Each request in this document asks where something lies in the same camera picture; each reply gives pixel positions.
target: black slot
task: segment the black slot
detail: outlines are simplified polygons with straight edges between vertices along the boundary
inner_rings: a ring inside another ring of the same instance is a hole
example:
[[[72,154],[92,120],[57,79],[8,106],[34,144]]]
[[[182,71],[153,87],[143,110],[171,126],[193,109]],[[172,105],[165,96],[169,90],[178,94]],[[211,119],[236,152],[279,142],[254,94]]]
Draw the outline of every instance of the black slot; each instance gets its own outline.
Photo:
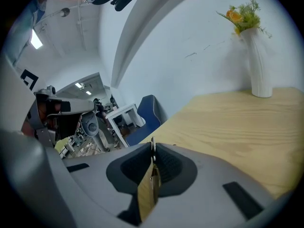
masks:
[[[88,164],[82,163],[78,165],[71,165],[67,167],[68,172],[74,172],[78,170],[82,170],[84,168],[90,167]]]
[[[223,188],[246,219],[251,219],[263,211],[262,206],[237,182],[224,184]]]
[[[71,103],[69,101],[62,101],[60,111],[61,112],[70,112],[71,111]]]

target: white pipe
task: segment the white pipe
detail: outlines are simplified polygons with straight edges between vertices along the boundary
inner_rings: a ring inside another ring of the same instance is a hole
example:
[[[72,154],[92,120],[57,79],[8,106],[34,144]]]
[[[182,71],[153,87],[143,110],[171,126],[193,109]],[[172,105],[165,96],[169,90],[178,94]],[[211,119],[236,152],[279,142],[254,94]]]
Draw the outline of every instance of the white pipe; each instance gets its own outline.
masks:
[[[79,7],[86,7],[86,6],[89,6],[89,5],[91,5],[91,3],[82,3],[82,4],[79,4],[79,1],[78,1],[78,5],[74,5],[74,6],[72,6],[72,7],[69,7],[68,9],[72,10],[72,9],[76,9],[76,8],[79,8]],[[56,14],[59,14],[60,12],[61,12],[61,10],[56,11],[56,12],[54,12],[54,13],[51,13],[51,14],[45,16],[45,17],[44,17],[43,19],[41,19],[38,23],[36,23],[36,25],[40,24],[42,21],[44,21],[44,20],[46,20],[46,19],[48,19],[48,18],[50,18],[50,17],[53,17],[53,16],[56,15]]]
[[[99,17],[81,19],[80,21],[84,22],[84,21],[90,21],[90,20],[95,20],[95,19],[99,19]]]
[[[80,26],[80,34],[81,34],[81,40],[82,43],[84,44],[85,50],[86,50],[86,43],[85,43],[85,37],[84,37],[84,32],[82,30],[82,22],[81,22],[81,16],[80,16],[80,2],[78,1],[78,23]]]

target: wooden table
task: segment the wooden table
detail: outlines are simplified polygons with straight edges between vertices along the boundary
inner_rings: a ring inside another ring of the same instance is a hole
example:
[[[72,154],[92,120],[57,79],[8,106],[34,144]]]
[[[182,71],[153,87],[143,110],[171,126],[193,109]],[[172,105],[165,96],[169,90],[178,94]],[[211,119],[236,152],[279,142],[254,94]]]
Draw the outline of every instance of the wooden table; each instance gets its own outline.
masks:
[[[197,96],[142,142],[152,136],[222,158],[278,198],[303,174],[304,94],[276,88],[267,99],[250,90]]]

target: blue chair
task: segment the blue chair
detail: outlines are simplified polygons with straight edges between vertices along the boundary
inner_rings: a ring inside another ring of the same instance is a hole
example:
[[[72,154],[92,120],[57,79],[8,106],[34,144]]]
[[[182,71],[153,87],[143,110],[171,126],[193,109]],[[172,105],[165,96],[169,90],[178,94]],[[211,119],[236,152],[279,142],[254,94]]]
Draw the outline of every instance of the blue chair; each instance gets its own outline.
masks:
[[[145,96],[142,99],[137,109],[137,113],[146,121],[146,124],[126,137],[129,146],[139,144],[140,141],[153,133],[162,124],[158,103],[153,95]]]

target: person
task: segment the person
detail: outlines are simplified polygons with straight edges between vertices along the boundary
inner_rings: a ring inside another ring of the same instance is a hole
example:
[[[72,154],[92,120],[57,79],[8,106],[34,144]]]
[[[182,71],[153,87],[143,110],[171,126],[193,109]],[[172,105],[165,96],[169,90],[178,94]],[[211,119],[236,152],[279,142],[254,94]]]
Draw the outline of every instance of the person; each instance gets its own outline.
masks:
[[[113,95],[111,95],[110,102],[112,103],[113,106],[116,106],[115,99],[114,99]]]
[[[29,45],[34,25],[38,23],[43,17],[46,10],[46,5],[47,0],[32,0],[12,25],[7,35],[7,39],[3,45],[1,56],[4,56],[13,67],[16,66],[16,63],[22,55],[22,52],[27,47],[27,45]],[[45,118],[45,105],[40,105],[38,107],[39,117],[41,120],[43,120]],[[60,107],[61,106],[59,104],[56,105],[55,111],[59,112]],[[22,126],[21,131],[25,135],[34,135],[34,130],[26,120]]]
[[[110,131],[108,129],[111,129],[111,124],[109,123],[109,120],[105,118],[105,110],[101,102],[97,98],[93,101],[95,105],[97,106],[98,112],[96,113],[97,122],[99,130],[104,134],[108,144],[113,145],[114,147],[118,146],[118,140],[114,139],[114,137],[111,135]]]

